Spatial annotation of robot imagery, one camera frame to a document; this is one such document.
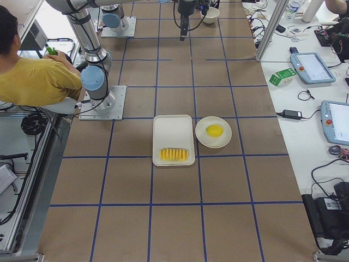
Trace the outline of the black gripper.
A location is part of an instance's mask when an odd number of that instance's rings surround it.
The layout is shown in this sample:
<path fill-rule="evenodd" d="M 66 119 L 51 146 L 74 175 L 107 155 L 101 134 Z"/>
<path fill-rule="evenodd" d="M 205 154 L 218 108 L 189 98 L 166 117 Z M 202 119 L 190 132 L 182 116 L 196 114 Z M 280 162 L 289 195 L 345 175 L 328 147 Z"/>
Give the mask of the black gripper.
<path fill-rule="evenodd" d="M 180 41 L 185 41 L 188 34 L 189 17 L 183 14 L 193 14 L 195 9 L 195 1 L 178 0 L 177 11 L 180 15 Z"/>

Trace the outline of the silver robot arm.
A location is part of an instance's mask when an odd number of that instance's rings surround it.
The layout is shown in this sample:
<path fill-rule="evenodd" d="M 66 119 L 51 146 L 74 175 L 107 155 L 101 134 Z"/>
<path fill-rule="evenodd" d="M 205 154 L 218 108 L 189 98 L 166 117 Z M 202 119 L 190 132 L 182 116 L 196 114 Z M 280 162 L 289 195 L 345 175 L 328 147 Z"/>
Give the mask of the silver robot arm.
<path fill-rule="evenodd" d="M 85 52 L 88 66 L 81 73 L 81 82 L 88 92 L 93 110 L 106 115 L 115 105 L 110 93 L 108 74 L 111 55 L 101 46 L 88 8 L 115 4 L 116 1 L 48 1 L 57 11 L 66 15 Z"/>
<path fill-rule="evenodd" d="M 203 6 L 199 1 L 173 1 L 172 18 L 180 30 L 179 40 L 184 41 L 190 28 L 189 17 L 196 7 Z M 126 16 L 121 4 L 106 5 L 100 8 L 102 26 L 99 28 L 103 38 L 132 38 L 135 35 L 136 17 Z"/>

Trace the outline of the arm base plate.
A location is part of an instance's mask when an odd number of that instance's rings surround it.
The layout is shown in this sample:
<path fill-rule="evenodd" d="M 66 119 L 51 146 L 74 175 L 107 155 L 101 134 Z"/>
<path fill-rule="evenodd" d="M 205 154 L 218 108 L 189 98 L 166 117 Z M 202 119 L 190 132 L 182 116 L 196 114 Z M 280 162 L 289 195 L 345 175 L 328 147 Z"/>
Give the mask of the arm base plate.
<path fill-rule="evenodd" d="M 123 118 L 125 98 L 127 93 L 126 86 L 110 86 L 109 94 L 103 101 L 90 99 L 88 92 L 85 92 L 83 103 L 80 107 L 81 112 L 78 115 L 82 121 L 120 121 Z"/>
<path fill-rule="evenodd" d="M 115 14 L 105 14 L 103 23 L 102 38 L 133 38 L 135 35 L 136 17 L 120 18 Z"/>

